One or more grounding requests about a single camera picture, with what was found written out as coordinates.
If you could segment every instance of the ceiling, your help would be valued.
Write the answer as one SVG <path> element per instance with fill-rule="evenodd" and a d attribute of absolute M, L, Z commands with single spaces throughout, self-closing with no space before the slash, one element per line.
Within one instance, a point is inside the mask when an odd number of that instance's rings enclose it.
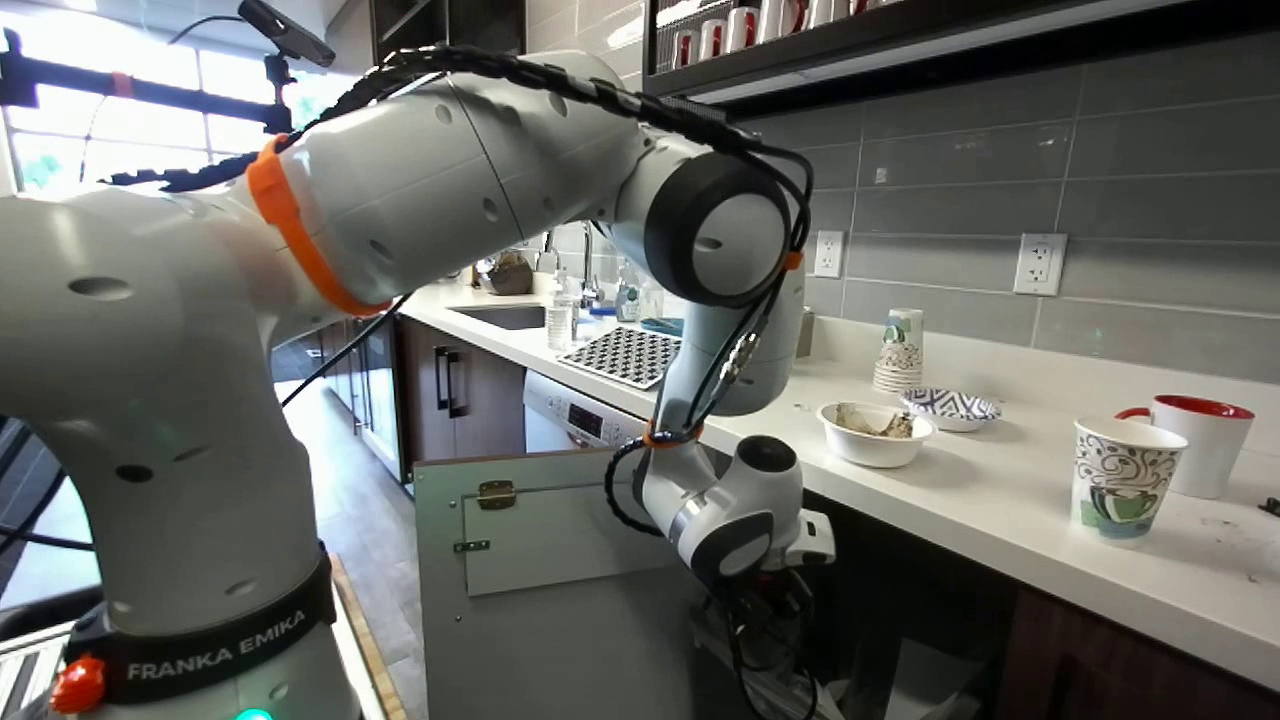
<path fill-rule="evenodd" d="M 199 15 L 237 15 L 239 0 L 27 0 L 27 4 L 55 4 L 55 8 L 93 8 L 95 15 L 114 15 L 161 35 L 172 35 Z M 329 21 L 349 4 L 349 0 L 269 0 L 277 12 L 291 15 L 308 32 L 324 41 Z M 269 47 L 258 32 L 246 25 L 203 25 L 199 41 L 222 41 L 237 47 Z"/>

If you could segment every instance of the plate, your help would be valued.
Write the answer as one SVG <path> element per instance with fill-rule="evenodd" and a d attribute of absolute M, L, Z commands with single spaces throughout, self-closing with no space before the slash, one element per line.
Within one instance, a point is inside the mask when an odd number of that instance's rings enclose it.
<path fill-rule="evenodd" d="M 1001 416 L 1001 405 L 953 389 L 917 389 L 903 399 L 946 431 L 979 431 Z"/>

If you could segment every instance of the electrical outlet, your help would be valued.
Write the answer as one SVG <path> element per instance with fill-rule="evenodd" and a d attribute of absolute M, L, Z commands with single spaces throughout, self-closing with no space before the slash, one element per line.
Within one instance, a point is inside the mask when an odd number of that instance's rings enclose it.
<path fill-rule="evenodd" d="M 812 237 L 812 275 L 842 275 L 846 234 Z"/>
<path fill-rule="evenodd" d="M 1064 282 L 1070 237 L 1064 234 L 1026 234 L 1016 249 L 1014 293 L 1058 295 Z"/>

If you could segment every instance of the kitchen counter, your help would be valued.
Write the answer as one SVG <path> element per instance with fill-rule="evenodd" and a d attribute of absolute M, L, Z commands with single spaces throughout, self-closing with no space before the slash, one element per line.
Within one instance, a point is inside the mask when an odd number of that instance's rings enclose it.
<path fill-rule="evenodd" d="M 544 295 L 437 283 L 403 316 L 616 410 L 651 410 L 648 392 L 555 365 L 540 327 L 506 333 L 453 313 L 469 303 Z M 984 392 L 1004 416 L 977 435 L 935 431 L 917 463 L 872 473 L 829 452 L 816 410 L 872 397 L 878 339 L 872 323 L 816 316 L 787 392 L 756 416 L 714 421 L 706 443 L 733 452 L 744 435 L 780 435 L 816 497 L 1280 694 L 1280 520 L 1255 510 L 1280 497 L 1280 389 L 930 333 L 924 379 Z M 1071 421 L 1113 416 L 1156 392 L 1237 399 L 1262 421 L 1226 502 L 1167 497 L 1151 537 L 1104 540 L 1070 518 Z"/>

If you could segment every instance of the bowl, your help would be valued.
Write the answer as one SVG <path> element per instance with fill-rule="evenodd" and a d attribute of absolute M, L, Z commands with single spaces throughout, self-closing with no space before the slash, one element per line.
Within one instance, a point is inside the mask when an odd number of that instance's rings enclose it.
<path fill-rule="evenodd" d="M 917 416 L 930 416 L 941 431 L 979 431 L 1001 416 L 1001 405 L 953 389 L 911 389 L 903 405 Z"/>
<path fill-rule="evenodd" d="M 931 421 L 903 405 L 824 405 L 829 449 L 859 468 L 903 468 L 921 455 Z"/>

